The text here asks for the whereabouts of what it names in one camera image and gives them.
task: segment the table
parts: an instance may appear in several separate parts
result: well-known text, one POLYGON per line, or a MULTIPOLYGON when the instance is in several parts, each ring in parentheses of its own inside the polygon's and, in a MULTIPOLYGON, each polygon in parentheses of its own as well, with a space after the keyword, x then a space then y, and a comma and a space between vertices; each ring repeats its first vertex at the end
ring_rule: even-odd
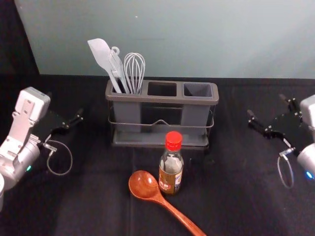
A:
MULTIPOLYGON (((248 129, 246 111, 268 121, 286 111, 279 93, 301 100, 315 94, 315 81, 208 81, 218 85, 220 94, 210 135, 215 163, 190 165, 189 159, 202 159, 203 152, 184 150, 181 190, 166 199, 210 236, 314 234, 315 184, 291 156, 295 186, 283 187, 277 157, 285 145, 248 129)), ((51 91, 50 109, 64 117, 81 105, 87 108, 83 123, 56 137, 72 150, 71 173, 49 174, 47 156, 40 156, 30 173, 5 193, 0 235, 190 235, 168 211, 130 195, 132 172, 147 170, 158 177, 162 150, 111 147, 106 82, 93 76, 0 77, 0 140, 8 134, 19 91, 28 86, 51 91)))

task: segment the spoon bowl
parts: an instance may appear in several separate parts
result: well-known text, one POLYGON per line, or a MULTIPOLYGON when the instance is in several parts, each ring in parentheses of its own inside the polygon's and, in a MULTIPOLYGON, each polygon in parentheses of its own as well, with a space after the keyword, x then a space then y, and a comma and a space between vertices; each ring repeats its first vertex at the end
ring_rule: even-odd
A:
POLYGON ((165 200, 159 190, 158 182, 149 172, 134 172, 129 178, 128 185, 130 192, 136 198, 160 204, 168 209, 193 235, 205 236, 198 226, 165 200))
POLYGON ((147 200, 160 194, 158 182, 146 171, 136 171, 129 178, 129 189, 131 193, 140 199, 147 200))

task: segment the utensil handle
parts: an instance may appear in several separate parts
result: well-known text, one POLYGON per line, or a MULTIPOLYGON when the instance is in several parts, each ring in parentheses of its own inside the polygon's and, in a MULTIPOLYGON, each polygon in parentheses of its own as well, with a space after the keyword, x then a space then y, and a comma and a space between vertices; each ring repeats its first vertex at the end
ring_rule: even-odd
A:
POLYGON ((167 200, 163 198, 162 205, 167 208, 179 221, 189 229, 189 231, 195 236, 206 236, 198 226, 196 226, 191 220, 189 220, 184 214, 173 207, 167 200))

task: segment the blue indicator light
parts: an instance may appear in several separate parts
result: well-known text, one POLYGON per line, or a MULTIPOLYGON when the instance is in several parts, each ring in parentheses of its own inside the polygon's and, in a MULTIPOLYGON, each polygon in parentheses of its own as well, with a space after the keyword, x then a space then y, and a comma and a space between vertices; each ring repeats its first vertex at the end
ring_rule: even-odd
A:
POLYGON ((306 171, 306 175, 307 175, 308 178, 314 178, 313 175, 310 172, 308 172, 308 171, 306 171))

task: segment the sauce bottle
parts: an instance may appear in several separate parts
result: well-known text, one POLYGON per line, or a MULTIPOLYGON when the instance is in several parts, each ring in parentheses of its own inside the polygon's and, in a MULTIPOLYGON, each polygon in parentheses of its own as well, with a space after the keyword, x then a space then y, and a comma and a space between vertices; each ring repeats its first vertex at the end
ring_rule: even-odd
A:
POLYGON ((184 166, 182 140, 182 135, 177 131, 171 131, 165 137, 165 150, 159 161, 158 185, 166 194, 177 193, 181 186, 184 166))

